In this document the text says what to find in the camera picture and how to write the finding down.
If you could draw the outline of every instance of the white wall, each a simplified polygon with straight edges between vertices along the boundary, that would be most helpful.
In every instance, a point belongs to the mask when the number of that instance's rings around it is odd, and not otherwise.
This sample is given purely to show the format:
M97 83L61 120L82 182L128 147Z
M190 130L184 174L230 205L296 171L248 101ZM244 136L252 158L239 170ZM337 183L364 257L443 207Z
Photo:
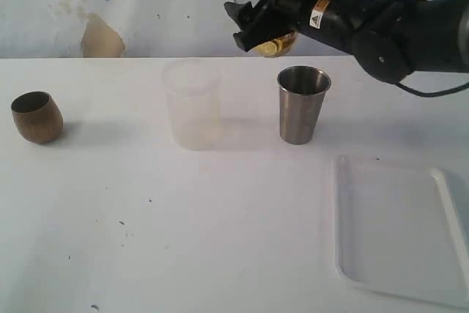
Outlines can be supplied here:
M237 27L224 12L225 1L0 0L0 57L80 56L85 12L120 33L126 56L246 55L232 41ZM337 53L302 38L291 54Z

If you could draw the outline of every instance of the wooden cup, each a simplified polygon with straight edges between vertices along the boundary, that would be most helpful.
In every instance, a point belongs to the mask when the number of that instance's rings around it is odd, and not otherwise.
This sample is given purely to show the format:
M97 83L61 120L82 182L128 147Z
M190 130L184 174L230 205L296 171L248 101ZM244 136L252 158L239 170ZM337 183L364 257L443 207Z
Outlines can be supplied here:
M64 120L51 95L29 92L12 103L13 119L18 132L28 141L42 144L59 137Z

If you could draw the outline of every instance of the plastic tray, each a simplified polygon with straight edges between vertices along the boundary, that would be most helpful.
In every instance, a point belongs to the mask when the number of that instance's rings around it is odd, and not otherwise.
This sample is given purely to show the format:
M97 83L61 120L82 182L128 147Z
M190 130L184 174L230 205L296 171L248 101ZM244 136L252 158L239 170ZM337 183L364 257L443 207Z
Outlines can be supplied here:
M341 277L366 290L469 308L467 238L444 174L344 156L334 171Z

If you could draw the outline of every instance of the table surface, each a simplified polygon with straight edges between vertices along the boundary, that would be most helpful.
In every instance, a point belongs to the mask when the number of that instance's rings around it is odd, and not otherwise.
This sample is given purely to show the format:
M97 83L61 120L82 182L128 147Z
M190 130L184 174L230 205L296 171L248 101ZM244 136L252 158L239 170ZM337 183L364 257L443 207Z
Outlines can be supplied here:
M171 59L0 61L0 311L452 310L338 277L330 177L338 155L443 168L469 229L467 94L413 97L350 57L206 60L222 72L224 133L204 152L172 141L160 82ZM333 80L304 146L278 136L276 74L293 65ZM44 146L18 135L9 109L33 90L50 92L65 120Z

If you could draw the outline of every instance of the black cable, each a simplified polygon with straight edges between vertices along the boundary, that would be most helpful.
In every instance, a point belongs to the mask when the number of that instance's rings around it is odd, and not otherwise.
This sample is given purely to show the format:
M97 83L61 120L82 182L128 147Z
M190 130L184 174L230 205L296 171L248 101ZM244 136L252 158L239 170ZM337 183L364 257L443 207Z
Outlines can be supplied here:
M466 89L469 89L469 82L467 82L466 84L462 84L461 86L446 89L444 91L439 91L439 92L421 92L421 91L417 91L416 89L405 86L403 84L396 84L396 87L403 89L407 93L416 95L417 97L435 98L435 97L443 97L445 95L453 95L454 93L465 91Z

